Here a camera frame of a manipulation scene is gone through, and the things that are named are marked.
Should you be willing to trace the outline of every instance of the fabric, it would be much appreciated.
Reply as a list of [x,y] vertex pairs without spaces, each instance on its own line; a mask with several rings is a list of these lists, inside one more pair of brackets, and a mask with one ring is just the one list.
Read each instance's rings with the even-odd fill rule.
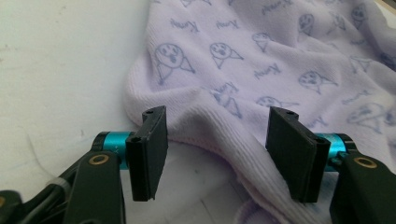
[[396,31],[372,0],[157,0],[125,107],[141,124],[166,105],[169,139],[222,156],[276,221],[331,223],[337,174],[318,203],[292,200],[264,148],[269,106],[348,134],[394,171],[395,69]]

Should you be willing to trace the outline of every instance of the cartoon dog print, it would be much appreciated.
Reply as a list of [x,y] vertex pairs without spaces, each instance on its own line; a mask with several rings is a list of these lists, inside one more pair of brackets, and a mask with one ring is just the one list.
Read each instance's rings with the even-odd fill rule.
[[232,115],[242,118],[242,114],[239,110],[239,106],[235,99],[232,97],[233,94],[239,90],[233,83],[226,83],[215,91],[211,91],[219,105],[226,108]]
[[334,86],[338,86],[337,83],[330,81],[326,77],[323,77],[319,73],[314,71],[302,74],[298,81],[303,87],[315,91],[318,94],[321,94],[320,89],[323,85],[331,84]]
[[[196,0],[180,0],[181,4],[183,4],[184,7],[188,7],[192,2]],[[208,3],[210,6],[212,6],[212,3],[210,0],[201,0],[202,2]]]
[[289,107],[289,106],[293,106],[293,105],[299,105],[297,103],[287,103],[287,102],[280,102],[279,100],[277,100],[274,97],[271,96],[263,96],[261,97],[256,104],[258,105],[262,105],[265,107],[271,107],[271,106],[276,106],[276,107]]
[[157,70],[160,75],[160,85],[169,78],[175,69],[182,69],[191,73],[195,70],[189,60],[184,56],[183,50],[174,44],[161,44],[155,50]]
[[353,73],[358,73],[359,69],[362,69],[365,73],[367,73],[367,69],[370,67],[371,59],[362,58],[358,56],[350,56],[349,58],[350,64],[353,68]]
[[239,59],[244,60],[235,50],[231,49],[230,46],[224,43],[215,43],[210,46],[210,53],[213,56],[218,69],[221,69],[223,63],[227,59]]
[[329,33],[331,33],[332,31],[334,31],[336,28],[339,28],[343,31],[345,31],[346,28],[346,23],[344,21],[344,18],[342,16],[340,16],[338,13],[335,12],[329,12],[330,15],[332,16],[332,28],[330,28],[330,30],[327,32],[327,35]]
[[359,30],[363,22],[368,19],[366,5],[361,3],[357,7],[353,8],[351,12],[351,16],[356,29]]
[[267,33],[258,33],[253,35],[251,38],[256,41],[256,44],[260,47],[262,52],[265,52],[268,43],[272,40]]
[[369,128],[376,133],[381,133],[380,121],[385,116],[384,107],[375,103],[362,105],[352,112],[346,122]]
[[314,28],[314,16],[312,14],[304,14],[298,20],[299,22],[299,33],[311,35],[312,29]]
[[385,122],[389,126],[396,126],[396,106],[393,107],[388,113]]

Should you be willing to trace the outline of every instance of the blue cylinder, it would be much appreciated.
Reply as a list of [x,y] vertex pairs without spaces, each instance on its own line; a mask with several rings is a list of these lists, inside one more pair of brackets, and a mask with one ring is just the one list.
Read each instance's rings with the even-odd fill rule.
[[126,144],[125,141],[131,132],[111,132],[108,133],[103,143],[103,150],[112,151],[119,155],[121,159],[120,169],[127,170],[128,166],[125,160]]
[[[337,152],[339,152],[339,151],[347,152],[344,141],[340,138],[340,136],[338,136],[338,134],[336,134],[336,133],[315,133],[315,135],[318,137],[326,138],[329,142],[331,142],[329,155],[327,156],[328,160],[330,158],[336,157]],[[336,172],[336,170],[334,170],[329,165],[326,165],[324,171],[325,172]]]

